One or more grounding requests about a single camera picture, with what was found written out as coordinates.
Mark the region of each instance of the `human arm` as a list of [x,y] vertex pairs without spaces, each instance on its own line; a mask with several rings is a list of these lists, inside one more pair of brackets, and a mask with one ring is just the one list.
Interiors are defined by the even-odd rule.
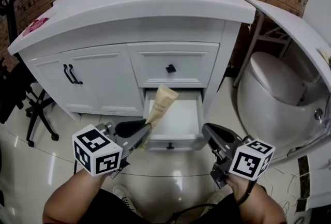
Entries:
[[[227,184],[232,188],[234,198],[238,202],[245,195],[249,181],[234,174],[229,174]],[[244,223],[286,223],[285,214],[281,207],[258,184],[255,184],[247,200],[239,206],[239,210]]]
[[86,213],[107,175],[92,177],[84,169],[61,185],[45,204],[42,222],[77,223]]

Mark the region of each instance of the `white countertop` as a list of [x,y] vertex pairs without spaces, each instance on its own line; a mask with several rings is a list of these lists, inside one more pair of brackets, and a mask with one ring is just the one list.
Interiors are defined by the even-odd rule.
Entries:
[[261,1],[247,1],[273,19],[299,45],[331,91],[331,69],[318,52],[318,49],[322,49],[331,56],[331,48],[325,40],[308,23],[296,15]]
[[254,21],[255,8],[244,0],[57,0],[41,18],[43,26],[21,34],[10,54],[47,38],[85,26],[141,17],[202,17],[243,23]]

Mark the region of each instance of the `white marker cube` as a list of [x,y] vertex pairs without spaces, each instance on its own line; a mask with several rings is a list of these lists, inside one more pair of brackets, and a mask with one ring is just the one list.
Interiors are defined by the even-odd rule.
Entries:
[[92,176],[119,168],[123,149],[93,125],[88,125],[73,134],[72,145],[75,159]]
[[230,173],[255,181],[269,166],[275,147],[262,140],[240,146],[230,167]]

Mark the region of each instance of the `cabinet door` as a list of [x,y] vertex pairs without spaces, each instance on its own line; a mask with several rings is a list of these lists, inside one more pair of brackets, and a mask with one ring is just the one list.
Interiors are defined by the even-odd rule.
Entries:
[[206,88],[217,56],[218,43],[129,43],[139,87]]
[[125,44],[78,49],[63,53],[75,75],[92,90],[99,111],[142,116],[143,105]]
[[84,87],[79,84],[72,84],[69,81],[68,77],[72,80],[69,68],[66,69],[68,77],[65,75],[64,65],[68,66],[68,63],[62,54],[37,58],[30,61],[30,63],[35,67],[39,77],[44,79],[48,89],[56,93],[65,107],[75,112],[96,108],[91,95],[87,94]]

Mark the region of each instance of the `forearm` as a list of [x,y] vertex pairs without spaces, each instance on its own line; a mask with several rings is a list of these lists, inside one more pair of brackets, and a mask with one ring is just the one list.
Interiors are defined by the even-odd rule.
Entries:
[[43,211],[43,223],[50,220],[77,223],[89,208],[105,178],[106,175],[92,177],[85,170],[76,173],[47,201]]
[[263,188],[256,184],[247,198],[239,206],[240,215],[244,223],[253,224],[281,224],[286,218],[281,207]]

